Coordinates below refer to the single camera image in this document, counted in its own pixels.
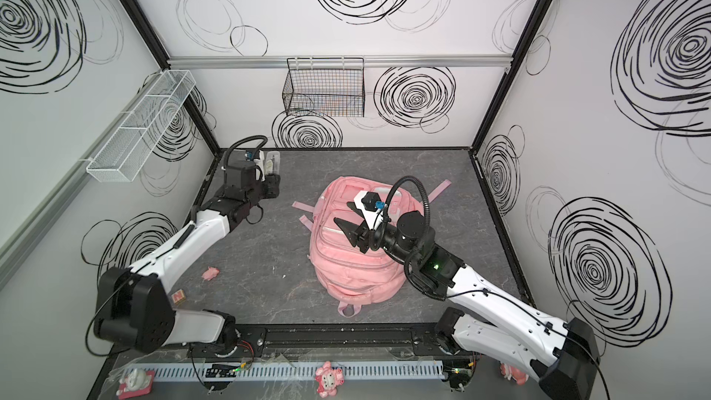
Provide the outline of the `pink student backpack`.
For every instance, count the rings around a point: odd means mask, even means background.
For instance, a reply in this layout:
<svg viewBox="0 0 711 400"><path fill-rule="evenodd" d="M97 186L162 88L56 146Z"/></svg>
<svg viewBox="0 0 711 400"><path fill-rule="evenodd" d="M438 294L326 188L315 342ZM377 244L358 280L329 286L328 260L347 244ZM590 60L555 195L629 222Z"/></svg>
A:
<svg viewBox="0 0 711 400"><path fill-rule="evenodd" d="M357 315L366 305L392 298L405 283L405 261L394 261L381 249L363 253L354 248L333 221L340 218L357 225L364 221L347 206L363 190L378 193L385 203L383 225L396 224L407 212L420 212L426 218L428 209L409 191L399 188L388 200L390 185L359 177L336 179L314 207L293 203L296 209L311 214L300 218L310 231L309 260L318 281L339 302L338 313L345 318Z"/></svg>

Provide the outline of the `clear plastic pen case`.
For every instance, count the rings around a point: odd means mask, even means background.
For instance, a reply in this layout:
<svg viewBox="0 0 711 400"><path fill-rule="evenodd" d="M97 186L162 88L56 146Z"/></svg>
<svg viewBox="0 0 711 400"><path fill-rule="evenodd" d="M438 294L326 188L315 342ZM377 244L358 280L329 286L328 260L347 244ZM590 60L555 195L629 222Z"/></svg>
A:
<svg viewBox="0 0 711 400"><path fill-rule="evenodd" d="M279 175L281 168L281 153L279 151L270 151L266 153L263 165L266 175Z"/></svg>

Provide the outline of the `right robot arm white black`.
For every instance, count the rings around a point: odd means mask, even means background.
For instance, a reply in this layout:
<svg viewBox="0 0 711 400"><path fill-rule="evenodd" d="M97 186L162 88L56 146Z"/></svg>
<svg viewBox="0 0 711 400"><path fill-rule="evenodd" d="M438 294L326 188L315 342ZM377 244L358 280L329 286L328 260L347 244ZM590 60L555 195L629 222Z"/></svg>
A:
<svg viewBox="0 0 711 400"><path fill-rule="evenodd" d="M470 351L496 359L537 381L551 399L588 399L600 378L600 352L584 320L562 320L527 305L487 281L435 241L418 211L396 225L335 219L351 246L383 250L402 263L422 294L450 301L438 339L451 353Z"/></svg>

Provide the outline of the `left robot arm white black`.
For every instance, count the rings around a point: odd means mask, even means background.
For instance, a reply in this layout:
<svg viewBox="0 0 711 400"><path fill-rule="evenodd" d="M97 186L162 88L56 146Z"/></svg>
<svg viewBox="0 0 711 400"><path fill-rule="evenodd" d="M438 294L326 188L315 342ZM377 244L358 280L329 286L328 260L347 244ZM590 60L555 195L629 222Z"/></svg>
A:
<svg viewBox="0 0 711 400"><path fill-rule="evenodd" d="M213 244L249 220L252 209L280 194L281 177L254 162L223 169L223 185L191 220L155 251L99 279L96 313L86 335L121 351L150 354L174 344L208 344L231 355L240 344L236 320L216 310L176 309L170 291Z"/></svg>

